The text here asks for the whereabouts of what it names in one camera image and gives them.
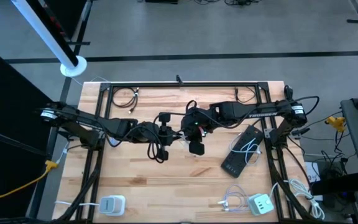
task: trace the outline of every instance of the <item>power plug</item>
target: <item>power plug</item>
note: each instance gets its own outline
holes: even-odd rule
[[[125,212],[125,197],[110,195],[102,197],[99,204],[99,213],[107,216],[121,216]]]
[[[248,206],[255,216],[273,211],[274,206],[267,194],[255,194],[248,198]]]

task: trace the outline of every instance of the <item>power strip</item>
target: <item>power strip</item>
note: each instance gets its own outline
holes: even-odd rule
[[[246,131],[244,131],[239,137],[239,140],[233,147],[233,150],[240,151],[243,146],[245,146],[253,139],[255,139],[253,143],[259,145],[262,142],[263,138],[264,134],[261,130],[255,128],[254,126],[248,126]],[[247,162],[253,154],[254,151],[250,151],[247,154]],[[247,165],[244,156],[246,156],[245,153],[231,151],[223,161],[221,165],[222,169],[235,178],[239,177],[242,170]]]

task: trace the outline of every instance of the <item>grey concrete floor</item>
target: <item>grey concrete floor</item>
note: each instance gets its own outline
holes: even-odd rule
[[[85,57],[160,54],[229,54],[260,52],[312,52],[358,50],[358,19],[347,0],[263,0],[238,8],[223,1],[200,6],[139,3],[135,0],[94,2],[81,48]],[[53,57],[40,37],[8,0],[0,0],[0,56],[2,58]],[[59,64],[14,65],[51,99],[58,100],[64,77]],[[295,97],[318,95],[321,102],[310,121],[339,111],[343,99],[358,97],[358,57],[259,58],[89,63],[78,77],[96,76],[111,81],[283,80]],[[81,86],[72,82],[68,103],[76,105]],[[305,102],[310,107],[313,102]],[[307,136],[333,138],[334,130],[319,123]],[[64,146],[57,142],[54,158]],[[302,139],[308,153],[334,154],[334,143]],[[350,138],[341,143],[345,154],[354,153]],[[306,157],[307,161],[315,159]],[[358,172],[350,159],[348,172]],[[49,220],[56,199],[60,170],[48,176],[39,218]]]

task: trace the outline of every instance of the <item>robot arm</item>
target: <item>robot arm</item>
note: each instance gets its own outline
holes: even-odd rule
[[[106,137],[112,137],[119,142],[157,144],[156,156],[163,161],[168,160],[165,146],[170,146],[174,140],[179,139],[177,136],[180,135],[167,126],[170,121],[170,113],[158,115],[159,121],[162,122],[161,126],[152,122],[139,123],[136,119],[106,119],[61,103],[47,105],[46,108],[41,109],[40,115],[52,126],[61,127],[73,136],[78,136],[82,144],[91,148],[97,146],[100,131]],[[208,110],[197,108],[197,102],[190,101],[181,121],[181,131],[183,131],[184,137],[190,141],[189,151],[193,154],[203,155],[204,145],[201,142],[207,133],[213,133],[216,128],[235,128],[247,118],[269,116],[284,117],[284,122],[280,127],[270,133],[272,144],[285,138],[293,128],[299,128],[307,122],[302,104],[293,100],[251,105],[225,101],[211,104]]]

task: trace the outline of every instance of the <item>wooden table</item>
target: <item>wooden table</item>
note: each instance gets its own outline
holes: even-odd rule
[[[269,82],[272,101],[283,99],[283,82]],[[100,83],[85,83],[80,104],[82,111],[94,113],[98,99]],[[239,89],[239,98],[243,101],[253,96],[246,89]],[[118,103],[126,103],[132,98],[132,92],[121,90],[114,95]],[[111,108],[110,118],[135,118],[139,121],[153,121],[159,112],[185,112],[185,105],[190,100],[196,100],[201,108],[209,108],[209,104],[220,101],[234,101],[233,87],[181,87],[181,88],[141,88],[139,102],[132,114],[128,108]],[[174,130],[180,129],[181,116],[172,116],[169,126]],[[282,122],[277,117],[277,124]],[[226,189],[231,184],[241,185],[248,195],[257,193],[269,194],[272,188],[265,146],[260,145],[262,154],[256,166],[246,166],[239,178],[235,179],[225,173],[220,165],[229,154],[228,145],[237,134],[243,132],[254,119],[246,119],[238,128],[218,128],[213,134],[203,139],[205,155],[195,156],[188,152],[179,141],[167,146],[170,158],[163,164],[150,160],[147,144],[122,143],[117,148],[106,144],[103,156],[101,178],[99,181],[98,199],[107,195],[125,196],[126,211],[122,217],[107,217],[95,210],[94,222],[276,222],[276,211],[258,217],[251,212],[228,213],[222,212],[222,206],[217,202],[222,200]],[[301,150],[292,142],[288,147],[304,165]],[[72,202],[80,191],[83,169],[87,150],[73,149],[67,155],[65,167],[60,182],[57,200]],[[287,151],[284,160],[289,179],[298,179],[306,183],[306,179],[294,159]],[[281,191],[284,214],[288,214],[285,197]],[[309,203],[299,198],[308,208]],[[236,199],[229,201],[235,205]],[[58,218],[67,205],[56,204],[53,218]],[[84,208],[83,217],[88,214]]]

